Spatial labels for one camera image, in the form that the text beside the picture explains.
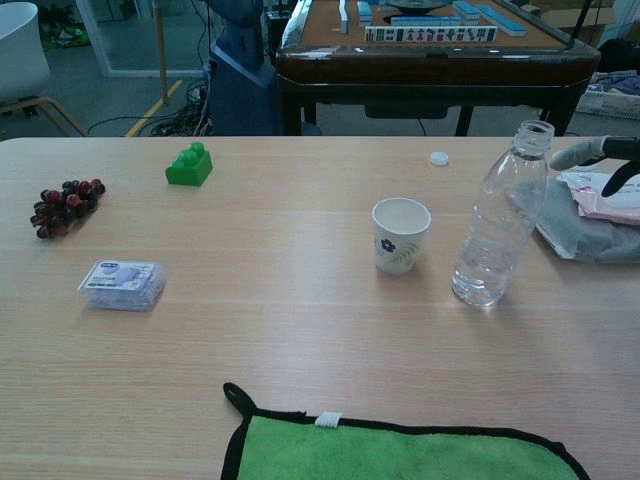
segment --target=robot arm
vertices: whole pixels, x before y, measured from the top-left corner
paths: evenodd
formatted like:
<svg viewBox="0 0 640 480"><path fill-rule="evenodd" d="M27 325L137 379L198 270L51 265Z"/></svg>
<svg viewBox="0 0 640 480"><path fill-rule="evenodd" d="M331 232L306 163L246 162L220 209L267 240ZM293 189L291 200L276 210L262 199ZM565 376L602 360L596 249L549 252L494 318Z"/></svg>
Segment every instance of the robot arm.
<svg viewBox="0 0 640 480"><path fill-rule="evenodd" d="M611 176L602 190L603 197L610 197L640 173L640 137L592 138L556 152L550 165L554 170L566 170L577 165L594 165L605 158L629 160Z"/></svg>

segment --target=chair leg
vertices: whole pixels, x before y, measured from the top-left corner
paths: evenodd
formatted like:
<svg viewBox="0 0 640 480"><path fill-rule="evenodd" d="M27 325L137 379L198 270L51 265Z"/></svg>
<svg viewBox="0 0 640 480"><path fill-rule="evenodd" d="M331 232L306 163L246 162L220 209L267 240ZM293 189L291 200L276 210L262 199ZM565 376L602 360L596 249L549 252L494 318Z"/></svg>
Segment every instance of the chair leg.
<svg viewBox="0 0 640 480"><path fill-rule="evenodd" d="M78 123L78 121L73 117L73 115L71 115L69 112L67 112L62 105L60 105L56 100L54 100L53 98L49 98L49 97L39 97L40 100L42 101L42 103L48 103L49 105L51 105L53 108L55 108L58 113L60 115L62 115L67 122L69 122L71 124L71 126L73 128L76 129L76 131L82 135L83 137L89 137L89 132L87 132L81 125L80 123Z"/></svg>
<svg viewBox="0 0 640 480"><path fill-rule="evenodd" d="M58 120L56 117L51 115L51 112L49 111L49 109L47 107L45 107L44 103L40 104L40 105L38 105L37 107L34 107L34 108L38 108L42 113L44 113L44 115L49 120L51 120L51 123L53 123L56 127L58 127L58 130L60 130L64 136L66 136L66 137L70 137L71 136L69 134L69 131L66 128L64 128L62 123L60 123L60 120Z"/></svg>
<svg viewBox="0 0 640 480"><path fill-rule="evenodd" d="M67 122L69 122L71 124L71 126L73 128L76 129L76 131L82 135L83 137L89 137L89 132L87 132L79 123L78 121L73 117L73 115L71 115L69 112L67 112L62 105L60 105L57 101L55 101L53 98L49 98L49 97L34 97L34 98L30 98L28 100L23 100L20 102L16 102L16 103L12 103L10 105L5 105L3 107L0 107L0 114L4 113L4 112L11 112L13 110L18 110L20 108L27 108L27 107L41 107L43 104L49 104L51 105L53 108L55 108L58 113L60 115L62 115ZM50 120L52 120L53 116L50 114L50 112L48 112L49 114L47 115L47 118L49 118ZM61 127L61 125L59 124L59 122L56 122L54 120L52 120L53 123L56 124L56 126L58 128Z"/></svg>

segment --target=plastic bottle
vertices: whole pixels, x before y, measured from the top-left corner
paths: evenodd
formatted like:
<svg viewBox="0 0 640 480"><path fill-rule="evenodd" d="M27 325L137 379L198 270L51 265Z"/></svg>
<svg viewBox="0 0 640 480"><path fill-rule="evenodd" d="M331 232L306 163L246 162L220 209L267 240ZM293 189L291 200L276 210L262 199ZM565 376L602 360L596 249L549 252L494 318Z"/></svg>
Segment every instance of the plastic bottle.
<svg viewBox="0 0 640 480"><path fill-rule="evenodd" d="M554 129L523 122L513 147L482 182L469 232L453 271L454 293L476 307L496 303L507 290L547 192L547 161Z"/></svg>

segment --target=bottle cap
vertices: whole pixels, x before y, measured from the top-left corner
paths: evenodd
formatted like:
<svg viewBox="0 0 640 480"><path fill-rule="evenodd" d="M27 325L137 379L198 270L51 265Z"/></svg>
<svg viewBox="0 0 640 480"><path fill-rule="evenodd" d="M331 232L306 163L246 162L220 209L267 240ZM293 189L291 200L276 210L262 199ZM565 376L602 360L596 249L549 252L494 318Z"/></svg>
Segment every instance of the bottle cap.
<svg viewBox="0 0 640 480"><path fill-rule="evenodd" d="M432 152L431 163L433 163L437 167L444 167L449 163L449 155L447 155L445 152Z"/></svg>

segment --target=toy block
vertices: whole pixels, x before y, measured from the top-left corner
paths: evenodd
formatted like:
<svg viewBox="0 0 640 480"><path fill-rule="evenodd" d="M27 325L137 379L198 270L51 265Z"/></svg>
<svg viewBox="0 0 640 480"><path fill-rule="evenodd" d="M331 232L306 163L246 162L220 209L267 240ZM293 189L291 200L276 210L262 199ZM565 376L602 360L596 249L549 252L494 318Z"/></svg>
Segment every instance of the toy block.
<svg viewBox="0 0 640 480"><path fill-rule="evenodd" d="M181 151L165 171L167 181L174 185L199 187L213 170L211 156L200 142L193 142Z"/></svg>

